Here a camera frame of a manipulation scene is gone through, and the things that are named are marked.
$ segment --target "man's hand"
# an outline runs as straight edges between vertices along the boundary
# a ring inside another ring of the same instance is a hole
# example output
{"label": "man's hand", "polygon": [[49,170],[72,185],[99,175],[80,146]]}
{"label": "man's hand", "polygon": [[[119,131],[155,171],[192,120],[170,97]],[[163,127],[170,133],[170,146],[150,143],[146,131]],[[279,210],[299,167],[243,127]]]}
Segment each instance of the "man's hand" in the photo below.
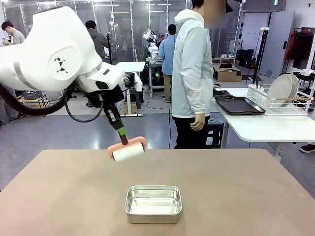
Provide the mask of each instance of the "man's hand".
{"label": "man's hand", "polygon": [[5,46],[7,46],[7,45],[12,45],[12,43],[10,43],[9,41],[6,41],[6,40],[3,41],[2,43],[3,43]]}
{"label": "man's hand", "polygon": [[203,114],[197,114],[195,116],[195,122],[190,124],[190,127],[194,131],[199,131],[203,128],[205,123],[206,123],[205,114],[204,113]]}

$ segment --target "black pants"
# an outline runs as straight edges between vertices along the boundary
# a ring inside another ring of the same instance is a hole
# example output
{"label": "black pants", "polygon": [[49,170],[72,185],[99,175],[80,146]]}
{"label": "black pants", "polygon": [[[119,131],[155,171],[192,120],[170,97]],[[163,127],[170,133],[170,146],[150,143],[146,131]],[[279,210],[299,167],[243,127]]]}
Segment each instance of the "black pants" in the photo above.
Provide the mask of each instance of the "black pants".
{"label": "black pants", "polygon": [[208,136],[208,121],[202,130],[194,131],[190,124],[195,122],[195,118],[176,118],[173,117],[177,128],[177,139],[175,149],[205,149]]}

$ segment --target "man in gray shirt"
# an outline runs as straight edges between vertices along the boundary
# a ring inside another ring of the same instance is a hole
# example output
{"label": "man in gray shirt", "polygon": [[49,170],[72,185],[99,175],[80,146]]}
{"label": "man in gray shirt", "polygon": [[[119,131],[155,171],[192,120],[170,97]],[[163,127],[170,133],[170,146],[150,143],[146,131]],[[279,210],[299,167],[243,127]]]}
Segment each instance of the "man in gray shirt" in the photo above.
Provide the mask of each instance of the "man in gray shirt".
{"label": "man in gray shirt", "polygon": [[8,34],[10,34],[13,37],[12,43],[5,40],[3,42],[4,45],[13,45],[13,44],[20,44],[23,43],[25,40],[24,35],[19,32],[17,29],[15,29],[15,27],[13,26],[13,24],[10,21],[5,21],[2,23],[1,25],[2,30],[6,31]]}
{"label": "man in gray shirt", "polygon": [[[16,30],[13,26],[13,24],[9,21],[3,22],[1,25],[2,29],[5,30],[8,34],[13,36],[12,43],[9,41],[4,41],[3,44],[8,45],[14,45],[14,44],[21,44],[24,42],[25,37],[24,35]],[[6,87],[6,89],[11,93],[12,96],[16,97],[15,91],[12,88]],[[1,98],[0,96],[0,125],[8,124],[12,120],[16,120],[19,117],[24,117],[23,114],[19,114],[18,111],[11,108],[6,102]]]}
{"label": "man in gray shirt", "polygon": [[[103,62],[106,62],[104,47],[108,48],[107,38],[103,34],[97,32],[96,23],[94,21],[86,21],[85,27],[88,29],[88,32],[93,40],[97,54],[100,58],[102,58]],[[86,105],[87,107],[93,107],[93,104],[89,100]]]}

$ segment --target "glass wall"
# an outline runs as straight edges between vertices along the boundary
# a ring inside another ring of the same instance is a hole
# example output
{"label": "glass wall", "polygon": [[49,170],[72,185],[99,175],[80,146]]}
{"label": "glass wall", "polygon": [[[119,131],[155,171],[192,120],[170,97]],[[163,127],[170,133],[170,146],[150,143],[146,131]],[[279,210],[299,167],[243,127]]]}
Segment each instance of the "glass wall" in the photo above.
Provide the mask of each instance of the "glass wall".
{"label": "glass wall", "polygon": [[131,2],[136,61],[145,61],[148,57],[148,42],[143,38],[150,28],[148,4],[148,1]]}
{"label": "glass wall", "polygon": [[5,8],[6,19],[23,35],[26,35],[20,6],[8,6]]}
{"label": "glass wall", "polygon": [[[227,14],[217,29],[210,29],[213,56],[232,53],[238,23],[239,3],[228,0],[234,12]],[[113,64],[119,61],[145,61],[148,42],[143,38],[148,30],[156,36],[167,33],[169,24],[183,9],[190,8],[191,0],[115,0],[115,1],[42,1],[12,5],[5,3],[6,17],[24,35],[32,28],[32,16],[55,6],[69,6],[85,23],[96,22],[97,30],[110,35]]]}

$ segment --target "white hooded jacket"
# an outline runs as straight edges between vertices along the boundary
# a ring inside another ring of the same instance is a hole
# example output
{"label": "white hooded jacket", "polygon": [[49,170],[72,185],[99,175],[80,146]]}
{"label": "white hooded jacket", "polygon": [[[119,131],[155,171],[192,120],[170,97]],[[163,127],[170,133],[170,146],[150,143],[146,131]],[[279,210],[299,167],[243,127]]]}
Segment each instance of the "white hooded jacket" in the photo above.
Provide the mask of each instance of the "white hooded jacket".
{"label": "white hooded jacket", "polygon": [[213,66],[209,31],[203,18],[192,10],[175,17],[181,25],[173,61],[172,114],[177,118],[210,115],[213,91]]}

